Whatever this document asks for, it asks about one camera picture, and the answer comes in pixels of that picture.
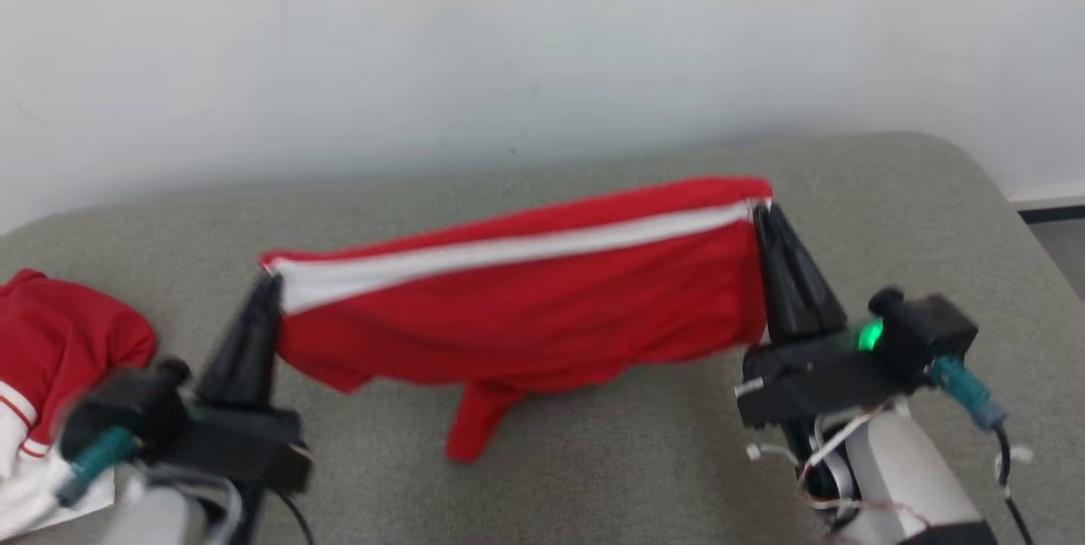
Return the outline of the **red shorts with white stripe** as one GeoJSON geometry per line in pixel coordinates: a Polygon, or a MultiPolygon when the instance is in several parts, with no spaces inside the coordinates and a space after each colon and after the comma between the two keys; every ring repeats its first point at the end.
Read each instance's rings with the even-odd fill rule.
{"type": "Polygon", "coordinates": [[[266,253],[279,353],[326,386],[461,384],[446,453],[481,456],[527,396],[701,359],[766,328],[751,175],[644,186],[330,253],[266,253]]]}

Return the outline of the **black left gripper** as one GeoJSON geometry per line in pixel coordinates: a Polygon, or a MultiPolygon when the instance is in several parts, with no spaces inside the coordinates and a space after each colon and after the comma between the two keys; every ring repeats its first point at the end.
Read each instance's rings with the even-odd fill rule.
{"type": "MultiPolygon", "coordinates": [[[[269,407],[282,310],[282,278],[259,278],[218,353],[197,383],[213,407],[269,407]]],[[[193,405],[187,424],[165,448],[165,462],[267,490],[309,487],[311,452],[298,411],[210,409],[193,405]]]]}

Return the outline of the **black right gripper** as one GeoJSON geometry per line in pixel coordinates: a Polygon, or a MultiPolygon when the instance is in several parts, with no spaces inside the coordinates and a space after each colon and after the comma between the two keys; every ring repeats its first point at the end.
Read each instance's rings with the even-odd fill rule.
{"type": "Polygon", "coordinates": [[[748,428],[870,409],[906,389],[875,355],[881,317],[848,324],[828,281],[778,205],[754,210],[771,339],[749,348],[735,390],[748,428]]]}

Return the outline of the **red jersey with white sleeves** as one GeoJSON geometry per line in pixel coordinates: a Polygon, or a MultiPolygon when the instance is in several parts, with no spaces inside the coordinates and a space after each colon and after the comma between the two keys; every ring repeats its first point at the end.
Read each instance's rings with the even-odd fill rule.
{"type": "Polygon", "coordinates": [[[79,396],[156,351],[142,314],[91,287],[34,270],[0,286],[0,542],[113,505],[106,470],[73,508],[44,510],[69,467],[59,430],[79,396]]]}

